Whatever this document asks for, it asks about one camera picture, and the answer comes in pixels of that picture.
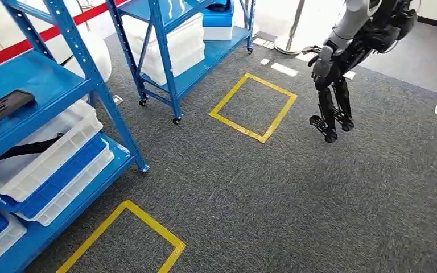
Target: yellow tape square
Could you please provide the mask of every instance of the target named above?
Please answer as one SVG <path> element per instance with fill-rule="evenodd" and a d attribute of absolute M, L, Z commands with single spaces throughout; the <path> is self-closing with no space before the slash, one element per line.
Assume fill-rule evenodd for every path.
<path fill-rule="evenodd" d="M 264 135 L 259 135 L 255 132 L 253 132 L 252 130 L 244 128 L 244 127 L 236 124 L 235 122 L 219 115 L 220 109 L 222 109 L 222 107 L 224 107 L 224 105 L 230 100 L 230 98 L 232 98 L 232 96 L 238 91 L 238 89 L 245 83 L 245 81 L 248 78 L 250 78 L 254 81 L 260 82 L 261 84 L 264 84 L 267 87 L 270 87 L 274 90 L 281 92 L 284 95 L 289 96 L 289 100 L 287 100 L 286 104 L 284 105 L 282 110 L 279 112 L 277 117 L 275 117 L 274 121 L 269 126 L 269 128 L 264 133 Z M 215 106 L 215 108 L 209 113 L 209 115 L 211 117 L 216 118 L 219 121 L 227 124 L 228 126 L 236 129 L 237 131 L 242 132 L 250 137 L 253 137 L 262 143 L 265 143 L 267 141 L 267 139 L 270 137 L 270 135 L 272 135 L 272 133 L 275 131 L 277 126 L 279 126 L 279 123 L 281 122 L 282 118 L 287 114 L 287 111 L 289 111 L 290 107 L 292 106 L 292 104 L 294 103 L 296 98 L 297 98 L 296 94 L 292 94 L 291 92 L 289 92 L 285 89 L 282 89 L 274 84 L 271 84 L 270 82 L 267 82 L 259 77 L 255 77 L 254 75 L 251 75 L 249 73 L 245 73 L 245 75 L 238 81 L 238 83 L 235 84 L 234 87 L 232 87 L 232 89 L 229 91 L 229 93 L 227 93 L 227 95 L 225 95 L 225 97 L 217 104 L 217 106 Z"/>
<path fill-rule="evenodd" d="M 108 218 L 100 224 L 100 226 L 93 232 L 93 234 L 91 234 L 91 236 L 88 237 L 88 239 L 86 239 L 86 241 L 73 253 L 73 255 L 71 255 L 71 257 L 69 257 L 69 259 L 58 270 L 56 270 L 56 273 L 67 272 L 125 209 L 128 209 L 133 214 L 135 214 L 138 218 L 140 218 L 149 227 L 155 230 L 158 234 L 160 234 L 175 247 L 168 259 L 158 270 L 158 273 L 167 273 L 174 265 L 175 261 L 178 259 L 182 251 L 185 249 L 185 243 L 183 243 L 179 238 L 173 235 L 155 219 L 151 218 L 151 216 L 149 216 L 137 205 L 133 204 L 133 202 L 131 202 L 130 200 L 122 202 L 110 214 L 110 216 L 108 216 Z"/>

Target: red stripe on wall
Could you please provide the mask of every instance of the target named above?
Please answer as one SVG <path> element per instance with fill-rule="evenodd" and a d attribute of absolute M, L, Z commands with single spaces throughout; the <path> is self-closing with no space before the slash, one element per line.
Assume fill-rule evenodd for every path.
<path fill-rule="evenodd" d="M 119 5 L 126 0 L 115 0 L 116 5 Z M 75 21 L 76 25 L 82 24 L 89 19 L 92 19 L 105 11 L 108 10 L 108 7 L 106 6 L 106 3 L 103 3 L 99 6 L 96 6 L 90 10 L 87 10 L 79 15 L 76 15 L 73 20 Z M 59 29 L 57 27 L 51 27 L 47 30 L 40 33 L 41 38 L 44 41 L 50 40 L 58 35 L 60 35 Z M 0 51 L 0 63 L 7 61 L 8 59 L 15 57 L 23 52 L 26 52 L 27 50 L 31 49 L 31 44 L 27 40 L 23 40 L 17 44 L 13 44 L 10 47 L 7 47 Z"/>

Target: carpet floor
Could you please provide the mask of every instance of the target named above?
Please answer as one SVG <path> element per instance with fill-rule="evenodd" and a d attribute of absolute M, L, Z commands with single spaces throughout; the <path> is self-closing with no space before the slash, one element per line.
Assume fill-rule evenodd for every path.
<path fill-rule="evenodd" d="M 187 245 L 170 272 L 437 272 L 437 93 L 358 67 L 356 128 L 328 144 L 308 124 L 319 110 L 307 64 L 239 47 L 182 100 L 174 125 L 165 104 L 138 105 L 118 39 L 106 42 L 109 88 L 150 170 L 126 171 L 27 272 L 55 272 L 124 200 Z M 297 95 L 264 144 L 208 115 L 246 72 Z M 287 99 L 249 79 L 219 114 L 263 134 Z M 156 272 L 171 251 L 123 213 L 69 272 Z"/>

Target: white plastic bin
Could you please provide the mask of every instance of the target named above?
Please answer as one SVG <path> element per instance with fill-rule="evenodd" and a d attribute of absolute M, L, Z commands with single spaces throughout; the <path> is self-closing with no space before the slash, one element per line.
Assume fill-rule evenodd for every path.
<path fill-rule="evenodd" d="M 204 40 L 232 40 L 232 27 L 204 27 Z"/>
<path fill-rule="evenodd" d="M 106 148 L 81 170 L 35 217 L 28 219 L 20 213 L 16 215 L 26 221 L 37 221 L 43 226 L 48 226 L 100 174 L 113 158 L 114 155 L 108 144 L 106 144 Z"/>
<path fill-rule="evenodd" d="M 201 62 L 205 58 L 205 44 L 201 42 L 201 46 L 197 49 L 194 49 L 191 52 L 188 52 L 186 55 L 174 55 L 175 58 L 171 59 L 172 67 L 173 67 L 173 75 L 174 77 L 182 74 L 183 72 L 190 69 L 190 67 L 196 65 Z M 143 63 L 141 74 L 147 74 L 155 83 L 158 85 L 164 85 L 167 83 L 167 78 L 165 76 L 165 69 L 163 69 L 163 65 L 160 64 L 145 64 Z"/>
<path fill-rule="evenodd" d="M 167 34 L 168 51 L 174 77 L 204 59 L 204 30 L 202 14 L 198 13 L 185 21 L 180 27 Z M 147 23 L 123 16 L 123 26 L 136 62 L 142 52 Z M 166 84 L 162 57 L 158 47 L 155 30 L 151 31 L 150 40 L 143 61 L 142 73 L 147 74 L 158 85 Z"/>
<path fill-rule="evenodd" d="M 19 143 L 40 142 L 64 133 L 46 151 L 0 160 L 0 195 L 24 201 L 102 128 L 95 109 L 78 100 Z"/>
<path fill-rule="evenodd" d="M 126 36 L 130 42 L 131 49 L 134 52 L 142 52 L 143 41 L 146 35 L 146 29 L 148 23 L 135 19 L 128 15 L 122 17 L 123 27 L 125 28 Z M 168 49 L 172 51 L 176 49 L 178 51 L 187 48 L 190 41 L 203 40 L 203 15 L 197 13 L 189 20 L 185 21 L 179 27 L 167 34 Z M 146 55 L 158 55 L 160 57 L 160 49 L 158 47 L 158 41 L 156 39 L 155 28 L 152 27 L 150 32 L 150 38 L 148 41 L 148 47 Z"/>
<path fill-rule="evenodd" d="M 9 224 L 0 233 L 0 256 L 26 233 L 26 227 L 24 227 L 14 216 L 4 214 L 4 217 L 6 217 Z"/>

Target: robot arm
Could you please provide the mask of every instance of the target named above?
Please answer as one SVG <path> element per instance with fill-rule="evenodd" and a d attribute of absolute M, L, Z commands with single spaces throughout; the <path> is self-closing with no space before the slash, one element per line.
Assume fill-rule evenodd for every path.
<path fill-rule="evenodd" d="M 324 42 L 312 69 L 315 82 L 326 78 L 331 70 L 333 56 L 340 55 L 349 46 L 363 25 L 376 13 L 382 0 L 347 0 L 346 12 Z"/>

